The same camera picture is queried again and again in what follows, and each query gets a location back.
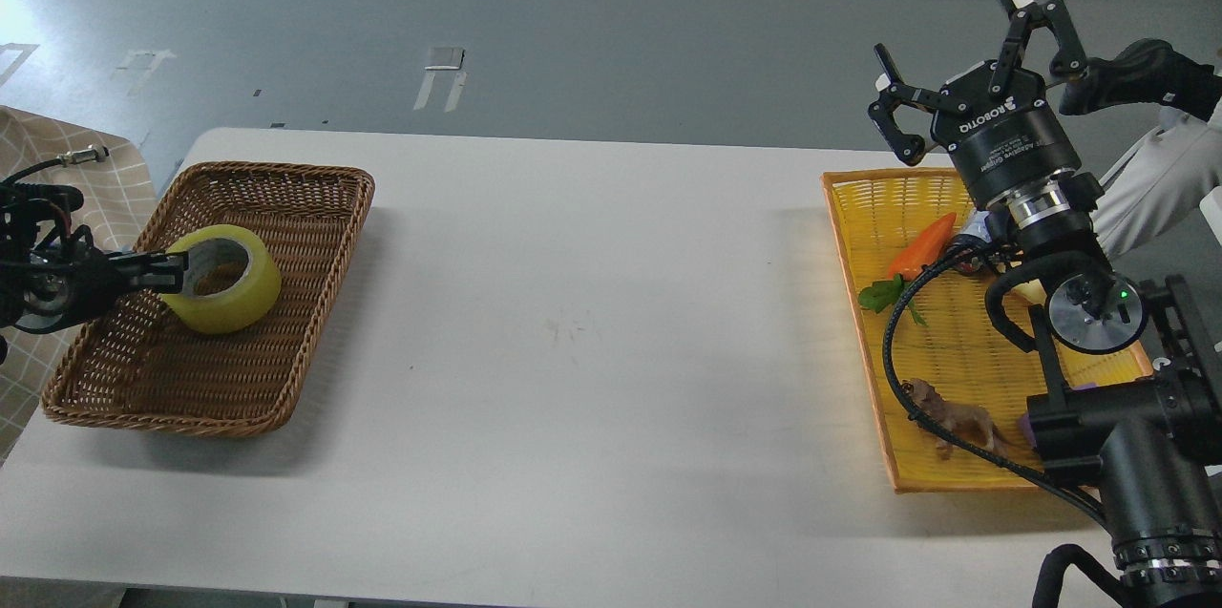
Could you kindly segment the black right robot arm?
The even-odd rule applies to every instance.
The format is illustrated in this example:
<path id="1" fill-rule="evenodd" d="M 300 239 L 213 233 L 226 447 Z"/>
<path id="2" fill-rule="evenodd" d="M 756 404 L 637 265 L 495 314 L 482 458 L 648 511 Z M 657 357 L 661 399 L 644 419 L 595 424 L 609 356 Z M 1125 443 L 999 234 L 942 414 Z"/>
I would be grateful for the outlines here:
<path id="1" fill-rule="evenodd" d="M 1220 504 L 1209 468 L 1220 464 L 1220 359 L 1180 276 L 1133 284 L 1105 256 L 1090 212 L 1103 195 L 1081 170 L 1046 98 L 1042 74 L 1022 67 L 1034 31 L 1058 50 L 1050 74 L 1088 77 L 1088 57 L 1064 0 L 1000 0 L 1009 26 L 1000 55 L 937 92 L 908 85 L 885 46 L 874 126 L 895 155 L 916 167 L 929 140 L 903 133 L 899 105 L 931 114 L 930 139 L 946 148 L 974 208 L 1000 234 L 982 245 L 952 245 L 899 294 L 884 328 L 884 374 L 912 421 L 1001 469 L 1015 472 L 1103 526 L 1114 569 L 1075 545 L 1044 557 L 1035 607 L 1058 604 L 1064 573 L 1088 580 L 1122 607 L 1220 604 Z M 899 385 L 892 339 L 899 315 L 924 284 L 956 264 L 989 262 L 1017 250 L 1022 262 L 989 284 L 982 306 L 1004 339 L 1036 352 L 1042 396 L 1026 399 L 1044 468 L 967 443 Z"/>

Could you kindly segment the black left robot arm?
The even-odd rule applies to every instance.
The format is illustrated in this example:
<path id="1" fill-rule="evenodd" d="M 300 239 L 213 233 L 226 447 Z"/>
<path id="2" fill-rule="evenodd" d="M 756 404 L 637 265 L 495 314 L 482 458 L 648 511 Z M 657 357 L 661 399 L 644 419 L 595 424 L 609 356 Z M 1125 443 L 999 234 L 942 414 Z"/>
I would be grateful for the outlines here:
<path id="1" fill-rule="evenodd" d="M 178 294 L 186 286 L 186 252 L 103 252 L 92 230 L 73 225 L 83 192 L 31 182 L 49 168 L 105 161 L 103 144 L 35 161 L 1 183 L 1 325 L 53 335 L 101 317 L 139 291 Z"/>

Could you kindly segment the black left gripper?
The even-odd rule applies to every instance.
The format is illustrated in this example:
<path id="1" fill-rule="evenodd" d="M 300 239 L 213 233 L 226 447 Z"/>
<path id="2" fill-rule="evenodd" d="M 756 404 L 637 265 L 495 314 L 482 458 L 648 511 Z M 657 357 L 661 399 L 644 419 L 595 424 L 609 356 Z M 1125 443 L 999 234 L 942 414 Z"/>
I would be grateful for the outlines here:
<path id="1" fill-rule="evenodd" d="M 178 294 L 186 252 L 88 252 L 70 262 L 38 256 L 2 261 L 1 325 L 31 335 L 87 324 L 110 311 L 119 295 L 153 291 Z"/>

